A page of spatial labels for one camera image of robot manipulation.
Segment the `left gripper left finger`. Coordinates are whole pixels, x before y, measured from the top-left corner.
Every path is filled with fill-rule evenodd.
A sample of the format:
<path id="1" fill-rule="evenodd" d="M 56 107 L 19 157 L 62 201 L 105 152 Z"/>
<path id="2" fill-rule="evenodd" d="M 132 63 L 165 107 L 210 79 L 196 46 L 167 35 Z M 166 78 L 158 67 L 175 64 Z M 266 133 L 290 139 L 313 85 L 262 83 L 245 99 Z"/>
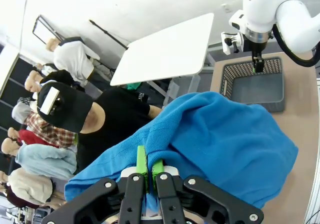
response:
<path id="1" fill-rule="evenodd" d="M 136 166 L 123 170 L 118 182 L 105 177 L 72 201 L 42 219 L 43 224 L 102 224 L 118 215 L 119 224 L 138 224 L 148 175 L 144 146 L 137 148 Z"/>

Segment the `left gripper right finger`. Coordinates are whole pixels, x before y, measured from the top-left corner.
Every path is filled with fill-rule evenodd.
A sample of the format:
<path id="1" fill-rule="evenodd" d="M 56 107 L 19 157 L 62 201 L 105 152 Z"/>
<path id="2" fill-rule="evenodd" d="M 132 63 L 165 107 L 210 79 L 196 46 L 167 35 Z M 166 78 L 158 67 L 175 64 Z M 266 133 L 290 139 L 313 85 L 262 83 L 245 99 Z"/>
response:
<path id="1" fill-rule="evenodd" d="M 175 167 L 158 160 L 152 166 L 152 180 L 163 223 L 181 224 L 188 211 L 206 224 L 261 224 L 261 209 L 224 191 L 197 175 L 186 179 Z"/>

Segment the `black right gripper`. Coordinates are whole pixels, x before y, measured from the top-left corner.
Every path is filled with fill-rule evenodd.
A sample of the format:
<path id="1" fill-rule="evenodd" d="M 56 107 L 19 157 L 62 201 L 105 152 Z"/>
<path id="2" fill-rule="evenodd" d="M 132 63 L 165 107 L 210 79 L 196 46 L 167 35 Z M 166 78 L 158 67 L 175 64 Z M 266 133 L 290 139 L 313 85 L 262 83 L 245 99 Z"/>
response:
<path id="1" fill-rule="evenodd" d="M 264 71 L 265 61 L 261 58 L 262 51 L 266 48 L 267 42 L 256 43 L 251 40 L 244 40 L 242 45 L 242 51 L 251 53 L 253 73 L 262 73 Z"/>

